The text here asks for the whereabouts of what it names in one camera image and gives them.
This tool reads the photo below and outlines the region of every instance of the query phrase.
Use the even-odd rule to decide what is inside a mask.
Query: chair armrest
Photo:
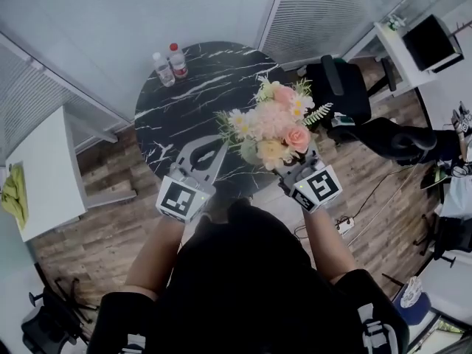
[[[322,57],[322,65],[324,73],[328,83],[330,84],[331,90],[335,96],[344,95],[344,89],[342,88],[341,79],[339,78],[338,70],[336,69],[336,64],[331,55],[325,55]]]
[[[386,58],[381,59],[383,71],[385,72],[386,81],[389,84],[390,91],[397,90],[397,83],[395,82],[395,76],[393,75],[393,69],[390,62]]]
[[[402,132],[392,138],[392,147],[403,148],[402,142],[408,139],[421,150],[432,150],[436,147],[437,138],[433,130],[419,127],[402,127]]]

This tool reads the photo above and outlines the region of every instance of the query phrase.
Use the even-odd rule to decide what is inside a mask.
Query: plastic bottle
[[[174,71],[174,75],[182,79],[187,76],[188,69],[187,65],[185,64],[185,55],[182,50],[179,49],[177,44],[170,44],[170,64],[172,64],[172,69]]]
[[[154,69],[156,70],[159,79],[165,86],[173,86],[176,82],[172,69],[170,69],[169,62],[163,58],[160,52],[153,53]]]

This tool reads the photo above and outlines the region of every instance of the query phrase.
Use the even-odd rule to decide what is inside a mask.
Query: artificial flower
[[[244,116],[245,114],[241,112],[239,109],[233,109],[229,112],[229,123],[231,123],[234,127],[240,127],[244,123]]]
[[[257,157],[257,143],[251,139],[244,139],[239,149],[241,157],[251,165],[261,165],[262,161]]]
[[[256,109],[253,134],[256,140],[283,137],[284,129],[295,123],[291,113],[275,101],[260,103]]]
[[[242,113],[239,109],[233,109],[229,112],[228,121],[232,124],[239,139],[251,135],[250,117],[250,115]]]
[[[263,140],[257,143],[257,157],[263,160],[267,170],[283,166],[290,161],[290,149],[278,140]]]
[[[295,93],[291,98],[290,112],[296,121],[303,119],[308,109],[314,108],[315,104],[310,96]]]
[[[271,83],[268,78],[264,76],[259,76],[257,79],[260,81],[260,87],[255,95],[256,101],[260,103],[262,101],[272,100],[274,98],[274,92],[279,88],[280,83],[278,81]]]
[[[279,86],[274,91],[274,100],[287,109],[291,107],[291,101],[296,96],[296,92],[287,86]]]
[[[300,153],[305,153],[310,144],[310,131],[303,125],[294,125],[286,130],[284,136],[287,145]]]

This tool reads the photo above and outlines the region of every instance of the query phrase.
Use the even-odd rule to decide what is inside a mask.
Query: person
[[[180,251],[184,224],[163,216],[122,292],[103,297],[87,353],[368,353],[358,312],[368,304],[368,322],[391,327],[406,352],[406,323],[325,209],[304,212],[316,270],[273,215],[247,199],[227,215],[203,216]]]

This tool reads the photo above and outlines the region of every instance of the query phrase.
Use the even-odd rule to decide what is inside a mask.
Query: yellow cloth
[[[20,229],[23,229],[28,220],[28,203],[23,167],[20,164],[12,166],[10,175],[3,185],[1,205],[5,211],[18,219]]]

